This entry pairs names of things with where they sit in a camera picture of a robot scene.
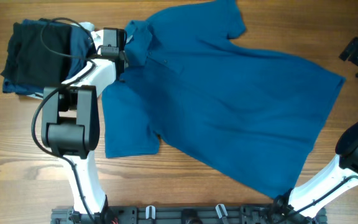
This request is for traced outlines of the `blue polo shirt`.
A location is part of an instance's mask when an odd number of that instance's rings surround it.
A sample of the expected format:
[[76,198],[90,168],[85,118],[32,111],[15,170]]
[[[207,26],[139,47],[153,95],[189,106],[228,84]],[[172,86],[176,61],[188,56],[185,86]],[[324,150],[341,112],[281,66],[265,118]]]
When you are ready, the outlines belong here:
[[227,0],[130,21],[129,65],[102,94],[106,157],[156,154],[165,142],[271,198],[293,188],[345,79],[234,45],[245,30]]

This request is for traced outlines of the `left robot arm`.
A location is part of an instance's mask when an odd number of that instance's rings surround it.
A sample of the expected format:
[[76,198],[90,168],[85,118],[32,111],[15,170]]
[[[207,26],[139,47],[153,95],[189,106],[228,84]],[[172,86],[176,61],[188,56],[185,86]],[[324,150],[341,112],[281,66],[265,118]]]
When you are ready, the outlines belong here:
[[124,71],[127,34],[117,28],[99,34],[101,40],[91,38],[96,54],[86,67],[60,87],[46,87],[32,119],[42,118],[35,143],[63,164],[74,199],[72,207],[53,210],[52,223],[117,222],[99,182],[94,151],[100,137],[98,96]]

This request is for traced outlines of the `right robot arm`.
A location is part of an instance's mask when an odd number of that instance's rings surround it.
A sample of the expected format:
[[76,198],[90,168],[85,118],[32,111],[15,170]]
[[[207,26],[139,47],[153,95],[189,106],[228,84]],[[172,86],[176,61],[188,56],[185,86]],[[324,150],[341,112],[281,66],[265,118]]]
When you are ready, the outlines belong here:
[[270,223],[318,223],[318,213],[358,186],[358,122],[339,138],[331,162],[312,179],[274,200]]

